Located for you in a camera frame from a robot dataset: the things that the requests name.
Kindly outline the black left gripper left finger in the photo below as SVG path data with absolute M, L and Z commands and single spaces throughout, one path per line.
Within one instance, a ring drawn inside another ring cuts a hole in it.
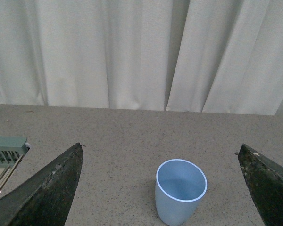
M 80 143 L 0 198 L 0 226 L 63 226 L 83 164 Z

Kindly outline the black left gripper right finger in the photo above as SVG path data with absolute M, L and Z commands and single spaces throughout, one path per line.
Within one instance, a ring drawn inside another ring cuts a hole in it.
M 243 144 L 238 161 L 252 200 L 266 226 L 283 226 L 283 167 Z

